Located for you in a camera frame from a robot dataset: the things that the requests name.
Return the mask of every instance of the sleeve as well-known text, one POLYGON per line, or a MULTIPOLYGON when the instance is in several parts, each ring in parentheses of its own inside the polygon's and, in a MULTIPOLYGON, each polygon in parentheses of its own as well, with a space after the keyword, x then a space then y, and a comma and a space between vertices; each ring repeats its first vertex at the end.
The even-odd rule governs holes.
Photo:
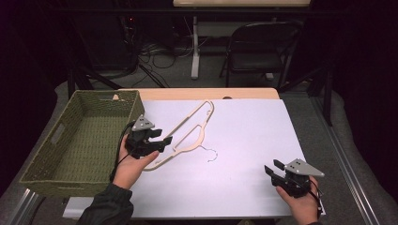
POLYGON ((134 206, 130 202, 131 191, 114 184, 94 197, 77 224, 122 224, 131 218, 134 206))

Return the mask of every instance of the basket handle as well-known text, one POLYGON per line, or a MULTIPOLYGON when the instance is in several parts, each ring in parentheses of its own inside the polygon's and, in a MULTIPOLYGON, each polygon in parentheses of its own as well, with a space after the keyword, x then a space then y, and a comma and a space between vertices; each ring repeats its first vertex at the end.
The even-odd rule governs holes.
POLYGON ((115 92, 98 93, 97 98, 99 100, 120 100, 121 99, 119 93, 115 93, 115 92))

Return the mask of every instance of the wicker basket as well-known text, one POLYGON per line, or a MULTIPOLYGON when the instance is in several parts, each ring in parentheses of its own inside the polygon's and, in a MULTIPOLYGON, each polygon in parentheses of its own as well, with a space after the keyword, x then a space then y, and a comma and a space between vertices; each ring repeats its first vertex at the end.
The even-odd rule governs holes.
POLYGON ((20 183, 44 196, 103 191, 122 129, 144 112, 138 91, 76 91, 20 183))

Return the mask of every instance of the white board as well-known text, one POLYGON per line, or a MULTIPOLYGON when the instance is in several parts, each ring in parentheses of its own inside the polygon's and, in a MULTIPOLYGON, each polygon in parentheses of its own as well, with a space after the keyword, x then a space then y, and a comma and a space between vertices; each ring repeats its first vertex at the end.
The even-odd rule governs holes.
MULTIPOLYGON (((162 139, 202 101, 144 101, 145 117, 163 130, 162 139)), ((214 113, 202 147, 182 153, 155 171, 143 172, 132 187, 133 218, 277 218, 290 210, 266 175, 273 159, 305 160, 282 100, 212 100, 214 113)), ((206 117, 205 105, 173 135, 173 142, 206 117)), ((187 138, 194 142, 196 137, 187 138)), ((92 198, 70 198, 64 218, 78 218, 92 198)))

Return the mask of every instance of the person's hand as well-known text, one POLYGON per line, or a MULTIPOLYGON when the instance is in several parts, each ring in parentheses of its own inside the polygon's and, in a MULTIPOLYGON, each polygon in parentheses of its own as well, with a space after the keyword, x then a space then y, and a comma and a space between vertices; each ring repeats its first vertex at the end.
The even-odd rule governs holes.
MULTIPOLYGON (((128 152, 125 147, 127 135, 123 137, 123 141, 120 146, 119 152, 119 161, 125 157, 128 152)), ((137 181, 138 177, 140 177, 143 169, 151 163, 155 158, 159 155, 158 151, 155 151, 146 157, 142 157, 140 159, 136 159, 132 156, 127 156, 124 158, 119 165, 117 166, 114 185, 117 185, 124 189, 130 189, 131 186, 137 181)))
MULTIPOLYGON (((312 180, 315 184, 311 184, 311 192, 316 195, 316 187, 318 186, 318 183, 312 176, 310 176, 310 180, 312 180)), ((281 198, 289 205, 290 211, 292 212, 293 217, 298 222, 298 225, 307 225, 318 221, 318 204, 315 198, 310 193, 307 193, 307 195, 300 198, 294 198, 292 196, 289 196, 289 194, 287 194, 282 187, 276 187, 276 191, 281 196, 281 198)))

